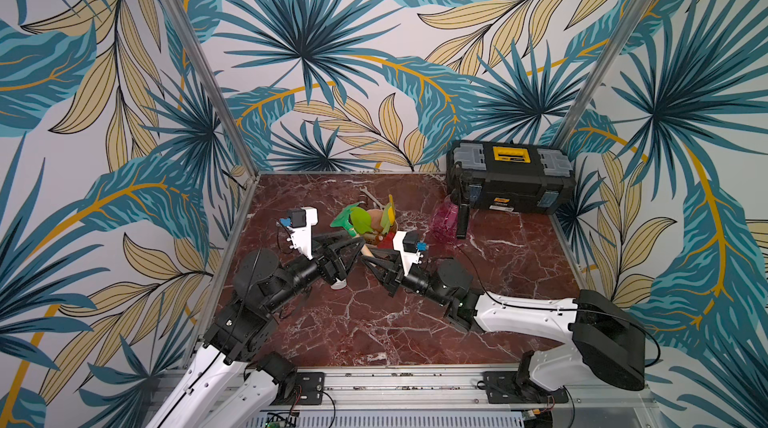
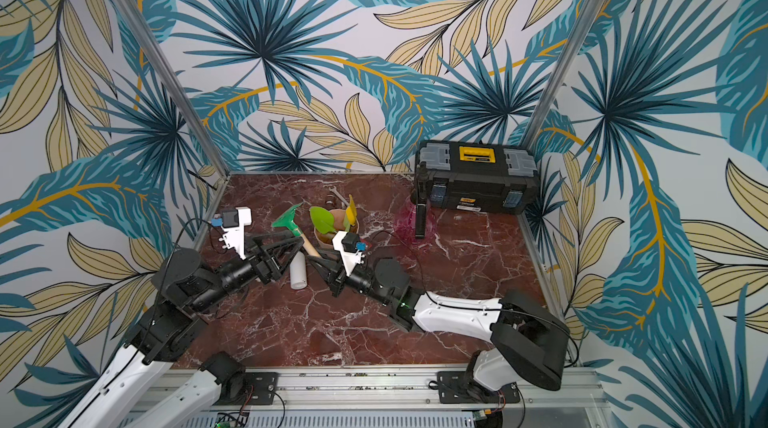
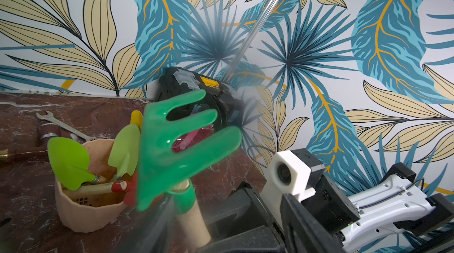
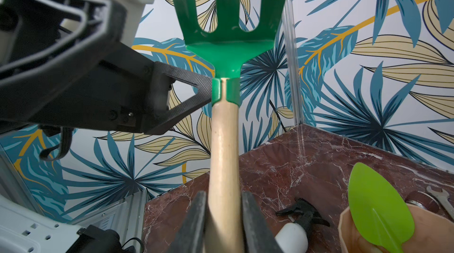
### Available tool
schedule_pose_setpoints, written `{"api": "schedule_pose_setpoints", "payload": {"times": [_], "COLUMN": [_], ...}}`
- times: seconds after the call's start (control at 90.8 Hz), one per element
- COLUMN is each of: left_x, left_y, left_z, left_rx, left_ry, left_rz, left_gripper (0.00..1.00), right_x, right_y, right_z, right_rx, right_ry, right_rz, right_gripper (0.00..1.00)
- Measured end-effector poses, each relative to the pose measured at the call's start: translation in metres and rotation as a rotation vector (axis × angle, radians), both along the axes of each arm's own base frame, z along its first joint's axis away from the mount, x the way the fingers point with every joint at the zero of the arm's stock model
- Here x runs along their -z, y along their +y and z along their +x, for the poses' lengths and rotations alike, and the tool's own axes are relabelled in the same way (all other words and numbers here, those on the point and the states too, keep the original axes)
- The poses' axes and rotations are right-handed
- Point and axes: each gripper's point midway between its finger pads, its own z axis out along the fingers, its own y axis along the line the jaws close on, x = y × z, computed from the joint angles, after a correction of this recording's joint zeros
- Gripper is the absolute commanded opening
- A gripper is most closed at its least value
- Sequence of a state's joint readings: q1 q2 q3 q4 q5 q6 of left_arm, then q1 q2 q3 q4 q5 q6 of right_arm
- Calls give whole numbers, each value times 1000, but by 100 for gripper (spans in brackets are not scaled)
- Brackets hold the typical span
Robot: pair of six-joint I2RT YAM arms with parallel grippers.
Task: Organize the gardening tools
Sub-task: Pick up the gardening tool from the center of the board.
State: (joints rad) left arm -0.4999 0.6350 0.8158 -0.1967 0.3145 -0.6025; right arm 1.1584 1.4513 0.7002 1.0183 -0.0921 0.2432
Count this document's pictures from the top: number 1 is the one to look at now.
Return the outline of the terracotta plastic flower pot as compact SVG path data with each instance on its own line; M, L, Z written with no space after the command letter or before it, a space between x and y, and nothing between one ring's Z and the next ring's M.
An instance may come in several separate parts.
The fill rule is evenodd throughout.
M384 236L387 235L387 234L383 235L381 233L380 220L381 220L381 216L382 216L382 211L383 210L379 210L379 209L367 210L367 212L372 217L372 227L373 227L374 232L372 234L364 235L363 238L366 240L366 244L367 245L372 246L374 248L378 248L377 247L378 242ZM396 234L397 231L398 231L398 225L397 225L397 221L395 220L395 223L392 225L391 230L390 230L389 233Z

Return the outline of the green toy rake wooden handle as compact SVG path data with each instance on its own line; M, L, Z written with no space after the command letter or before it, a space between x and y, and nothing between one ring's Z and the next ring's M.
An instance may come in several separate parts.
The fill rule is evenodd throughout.
M345 208L342 209L342 211L334 218L334 220L331 222L330 226L334 228L342 228L344 229L352 238L360 238L362 239L364 235L358 235L355 230L353 229L353 226L349 219L350 210L352 207L357 206L359 207L358 203L348 205Z

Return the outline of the white trigger spray bottle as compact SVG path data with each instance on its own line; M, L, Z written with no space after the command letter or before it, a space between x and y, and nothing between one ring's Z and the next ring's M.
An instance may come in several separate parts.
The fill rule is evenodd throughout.
M345 273L337 273L335 281L330 285L331 289L342 290L347 287L347 275Z

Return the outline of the green toy trowel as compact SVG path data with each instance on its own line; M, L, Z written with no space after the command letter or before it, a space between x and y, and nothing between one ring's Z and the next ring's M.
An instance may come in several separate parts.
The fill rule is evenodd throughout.
M349 219L353 229L358 235L374 232L372 228L372 217L366 210L357 206L352 207Z

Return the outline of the yellow toy shovel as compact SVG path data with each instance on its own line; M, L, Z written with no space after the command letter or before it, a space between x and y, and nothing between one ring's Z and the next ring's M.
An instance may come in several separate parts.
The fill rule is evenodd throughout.
M394 224L396 220L394 200L392 196L389 196L388 204L386 205L387 219L390 224Z

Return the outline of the pink pressure spray bottle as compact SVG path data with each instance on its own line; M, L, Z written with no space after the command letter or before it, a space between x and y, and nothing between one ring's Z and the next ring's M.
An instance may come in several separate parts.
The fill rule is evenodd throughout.
M470 207L466 203L455 203L446 197L435 210L430 224L430 233L436 242L452 244L464 240L468 234Z

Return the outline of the red toy shovel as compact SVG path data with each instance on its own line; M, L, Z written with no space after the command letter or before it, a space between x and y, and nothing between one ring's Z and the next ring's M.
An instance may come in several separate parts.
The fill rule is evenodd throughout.
M388 233L377 244L379 249L393 250L394 249L394 233Z

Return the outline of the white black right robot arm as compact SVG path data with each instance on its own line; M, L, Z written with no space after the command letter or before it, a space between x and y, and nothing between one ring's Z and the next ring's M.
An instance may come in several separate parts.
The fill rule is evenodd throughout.
M521 359L514 383L526 396L589 380L626 391L645 387L642 325L596 291L558 300L505 297L480 287L454 258L426 262L414 253L375 250L361 260L390 294L404 289L437 303L460 330L557 342Z

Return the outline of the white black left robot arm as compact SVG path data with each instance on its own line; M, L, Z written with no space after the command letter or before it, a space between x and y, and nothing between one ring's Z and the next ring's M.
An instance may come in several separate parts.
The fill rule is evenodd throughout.
M290 399L295 365L276 352L258 354L277 330L281 309L319 280L346 280L364 246L364 239L340 231L311 237L311 253L288 263L267 248L246 255L229 303L149 426L241 427L274 401Z

